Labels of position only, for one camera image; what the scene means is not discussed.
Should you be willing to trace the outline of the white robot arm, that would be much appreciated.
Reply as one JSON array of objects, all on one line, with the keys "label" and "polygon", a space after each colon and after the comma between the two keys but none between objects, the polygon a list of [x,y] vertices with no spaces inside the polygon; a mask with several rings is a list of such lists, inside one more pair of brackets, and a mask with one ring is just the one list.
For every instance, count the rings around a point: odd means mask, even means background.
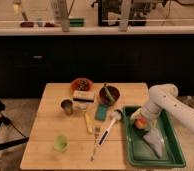
[{"label": "white robot arm", "polygon": [[144,117],[152,122],[159,117],[162,110],[166,110],[194,133],[194,109],[177,99],[178,88],[174,84],[151,86],[148,95],[147,102],[131,115],[132,121]]}]

